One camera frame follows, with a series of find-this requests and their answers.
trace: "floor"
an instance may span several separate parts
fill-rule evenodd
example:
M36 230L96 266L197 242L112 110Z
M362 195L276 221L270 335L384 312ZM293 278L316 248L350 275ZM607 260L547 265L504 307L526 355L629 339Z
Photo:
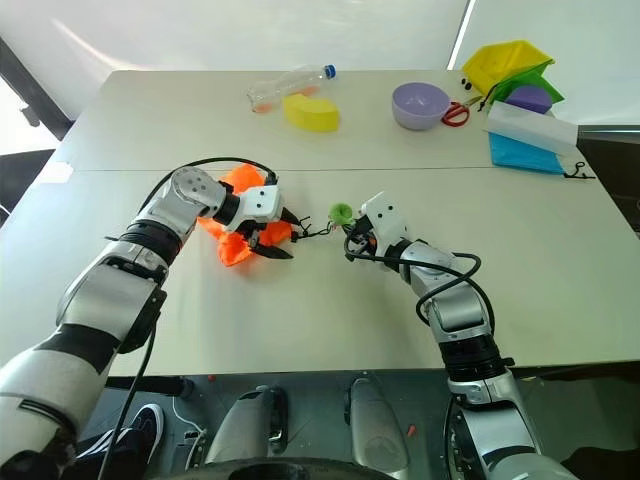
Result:
M207 428L210 440L234 400L257 385L283 387L290 402L289 446L286 456L351 460L349 427L343 420L343 395L361 373L231 375L215 381L190 377L196 388L187 399L177 399L183 417ZM369 372L391 404L400 428L409 425L417 433L407 438L410 479L442 479L442 424L448 399L445 376L440 371ZM575 449L595 446L613 450L640 445L640 386L615 378L572 382L520 381L529 414L535 423L546 455L562 461ZM85 431L98 434L115 423L125 392L105 390ZM165 412L165 435L148 470L148 477L175 473L176 447L193 428L172 412L170 397L139 393L132 404L132 417L145 403L158 403Z

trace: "green object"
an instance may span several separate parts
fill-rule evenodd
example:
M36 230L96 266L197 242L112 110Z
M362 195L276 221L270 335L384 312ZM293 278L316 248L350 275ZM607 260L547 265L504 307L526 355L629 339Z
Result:
M329 210L329 220L336 225L349 225L353 221L353 210L346 203L336 203Z
M549 82L542 78L542 72L547 67L547 65L552 62L553 61L550 60L546 63L537 65L524 72L516 73L515 75L502 80L493 89L490 103L493 103L495 101L504 102L516 88L522 87L523 85L534 85L536 87L544 88L551 96L552 103L558 103L561 100L564 100L564 97L560 94L560 92L558 92Z

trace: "person's foot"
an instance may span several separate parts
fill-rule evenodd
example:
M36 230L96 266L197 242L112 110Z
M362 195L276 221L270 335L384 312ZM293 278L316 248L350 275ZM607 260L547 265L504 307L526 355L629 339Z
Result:
M139 430L144 434L144 439L148 444L149 456L147 457L147 463L149 463L153 452L155 452L160 443L164 428L164 413L160 405L148 403L143 406L133 417L129 428Z

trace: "bottle cap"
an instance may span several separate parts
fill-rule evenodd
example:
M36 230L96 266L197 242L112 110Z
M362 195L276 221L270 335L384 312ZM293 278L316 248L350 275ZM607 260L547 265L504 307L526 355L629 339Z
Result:
M333 78L336 76L336 67L334 67L333 65L325 65L324 66L324 73L327 76L327 78Z

